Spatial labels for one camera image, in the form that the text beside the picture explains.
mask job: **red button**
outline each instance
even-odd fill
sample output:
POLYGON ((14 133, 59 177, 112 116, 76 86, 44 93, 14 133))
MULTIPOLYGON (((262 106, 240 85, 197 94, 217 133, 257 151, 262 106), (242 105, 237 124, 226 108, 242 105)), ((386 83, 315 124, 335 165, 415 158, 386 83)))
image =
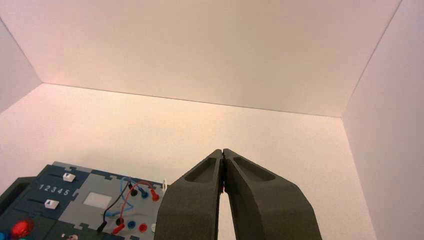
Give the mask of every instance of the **red button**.
POLYGON ((11 230, 14 239, 20 239, 28 236, 33 230, 34 222, 32 220, 18 221, 11 230))
POLYGON ((138 227, 138 230, 144 233, 147 230, 147 225, 145 223, 140 224, 140 226, 138 227))

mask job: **dark blue panel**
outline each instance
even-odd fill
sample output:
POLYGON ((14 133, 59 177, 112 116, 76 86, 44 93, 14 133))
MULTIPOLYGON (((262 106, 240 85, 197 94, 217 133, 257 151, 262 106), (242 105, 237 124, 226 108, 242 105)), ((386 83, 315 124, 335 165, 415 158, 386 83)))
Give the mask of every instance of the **dark blue panel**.
POLYGON ((28 239, 34 240, 44 239, 50 228, 56 223, 54 219, 40 215, 31 218, 27 212, 12 209, 7 215, 0 218, 0 232, 9 232, 17 222, 27 219, 31 219, 34 222, 33 230, 28 236, 28 239))
POLYGON ((44 240, 65 240, 66 238, 62 238, 62 234, 65 236, 78 235, 78 239, 81 240, 124 240, 122 236, 105 232, 97 233, 96 230, 88 228, 86 224, 80 224, 80 227, 82 227, 81 230, 74 228, 73 224, 57 221, 44 240))
POLYGON ((64 167, 47 165, 37 176, 33 183, 25 190, 24 197, 19 200, 15 209, 27 212, 30 216, 41 215, 46 218, 58 220, 73 196, 87 179, 89 173, 71 168, 65 171, 64 167), (75 175, 73 182, 63 180, 64 173, 75 175), (47 209, 44 202, 47 200, 59 201, 56 209, 47 209))

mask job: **gray panel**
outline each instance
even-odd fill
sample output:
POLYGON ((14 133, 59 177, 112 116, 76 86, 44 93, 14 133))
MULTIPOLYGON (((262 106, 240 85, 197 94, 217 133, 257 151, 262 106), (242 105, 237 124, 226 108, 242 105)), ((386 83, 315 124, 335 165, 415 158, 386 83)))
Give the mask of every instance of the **gray panel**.
MULTIPOLYGON (((113 202, 120 194, 120 180, 113 175, 110 177, 111 179, 105 179, 102 175, 91 173, 81 188, 76 191, 78 196, 68 205, 59 220, 74 224, 74 227, 77 229, 80 228, 80 224, 87 224, 89 229, 97 229, 97 227, 99 227, 102 223, 102 214, 104 209, 85 205, 83 202, 86 200, 90 192, 111 196, 111 202, 113 202)), ((142 188, 149 193, 148 198, 143 199, 140 193, 136 196, 129 197, 128 202, 133 204, 134 208, 124 212, 123 218, 125 223, 135 221, 136 227, 133 229, 125 227, 119 232, 119 234, 117 234, 118 236, 125 237, 127 240, 129 240, 131 236, 138 237, 141 240, 153 240, 154 235, 151 230, 151 225, 156 223, 158 209, 164 194, 161 190, 161 186, 154 185, 154 187, 158 189, 156 193, 160 195, 160 199, 157 202, 152 201, 151 193, 145 185, 142 185, 142 188), (146 232, 140 232, 138 229, 139 225, 142 223, 147 224, 148 229, 146 232)), ((115 206, 110 209, 110 212, 119 211, 123 203, 124 201, 120 198, 115 206)), ((111 233, 113 229, 117 227, 116 220, 118 217, 119 215, 116 217, 106 217, 107 225, 103 232, 111 233)))

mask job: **black panel edge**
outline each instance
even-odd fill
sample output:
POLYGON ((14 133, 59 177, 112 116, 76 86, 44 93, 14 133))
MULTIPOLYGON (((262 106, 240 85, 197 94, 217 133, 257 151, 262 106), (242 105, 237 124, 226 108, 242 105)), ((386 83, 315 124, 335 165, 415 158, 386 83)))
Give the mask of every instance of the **black panel edge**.
POLYGON ((3 192, 0 196, 0 216, 35 179, 35 176, 19 177, 3 192))

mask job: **white floor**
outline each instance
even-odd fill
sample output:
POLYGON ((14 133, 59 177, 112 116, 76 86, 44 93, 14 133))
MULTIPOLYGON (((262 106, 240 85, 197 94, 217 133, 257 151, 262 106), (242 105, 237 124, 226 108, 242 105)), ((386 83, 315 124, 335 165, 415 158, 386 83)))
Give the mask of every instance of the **white floor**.
MULTIPOLYGON (((222 148, 296 183, 324 240, 376 239, 333 117, 42 84, 0 114, 0 192, 54 161, 173 182, 222 148)), ((219 239, 232 240, 226 196, 220 209, 219 239)))

